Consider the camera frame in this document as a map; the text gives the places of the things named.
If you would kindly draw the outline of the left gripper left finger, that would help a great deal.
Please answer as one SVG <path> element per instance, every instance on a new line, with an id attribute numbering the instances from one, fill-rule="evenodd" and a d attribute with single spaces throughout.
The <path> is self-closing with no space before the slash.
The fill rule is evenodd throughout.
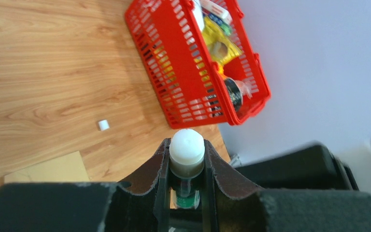
<path id="1" fill-rule="evenodd" d="M 117 182 L 9 183 L 0 232 L 166 232 L 170 139 Z"/>

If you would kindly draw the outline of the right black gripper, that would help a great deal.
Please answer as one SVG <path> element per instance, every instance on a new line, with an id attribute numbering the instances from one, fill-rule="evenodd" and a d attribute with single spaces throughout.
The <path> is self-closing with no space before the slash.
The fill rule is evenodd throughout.
<path id="1" fill-rule="evenodd" d="M 257 185 L 270 189 L 359 190 L 349 166 L 321 144 L 236 170 Z"/>

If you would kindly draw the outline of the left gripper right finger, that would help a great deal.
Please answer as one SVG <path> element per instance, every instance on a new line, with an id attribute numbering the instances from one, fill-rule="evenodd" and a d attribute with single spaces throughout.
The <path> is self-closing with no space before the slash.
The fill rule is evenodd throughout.
<path id="1" fill-rule="evenodd" d="M 205 232 L 371 232 L 371 194 L 262 188 L 204 145 Z"/>

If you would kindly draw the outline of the green white glue stick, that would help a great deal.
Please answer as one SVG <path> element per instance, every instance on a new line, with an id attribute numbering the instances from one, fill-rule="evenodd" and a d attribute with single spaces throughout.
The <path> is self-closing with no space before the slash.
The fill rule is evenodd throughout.
<path id="1" fill-rule="evenodd" d="M 197 209 L 204 168 L 204 138 L 192 129 L 181 129 L 171 138 L 169 168 L 175 208 Z"/>

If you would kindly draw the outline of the brown paper envelope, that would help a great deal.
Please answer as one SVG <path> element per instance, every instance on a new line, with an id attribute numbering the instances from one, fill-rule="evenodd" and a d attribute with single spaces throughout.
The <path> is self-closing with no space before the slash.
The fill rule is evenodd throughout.
<path id="1" fill-rule="evenodd" d="M 5 175 L 4 183 L 89 182 L 79 151 L 43 161 Z"/>

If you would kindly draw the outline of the white glue stick cap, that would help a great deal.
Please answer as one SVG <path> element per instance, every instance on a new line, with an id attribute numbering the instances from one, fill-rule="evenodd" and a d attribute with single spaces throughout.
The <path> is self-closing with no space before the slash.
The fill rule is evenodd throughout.
<path id="1" fill-rule="evenodd" d="M 110 125 L 109 125 L 108 121 L 106 119 L 104 119 L 104 120 L 101 120 L 101 121 L 98 122 L 98 127 L 99 127 L 100 131 L 105 131 L 105 130 L 108 130 L 110 128 Z"/>

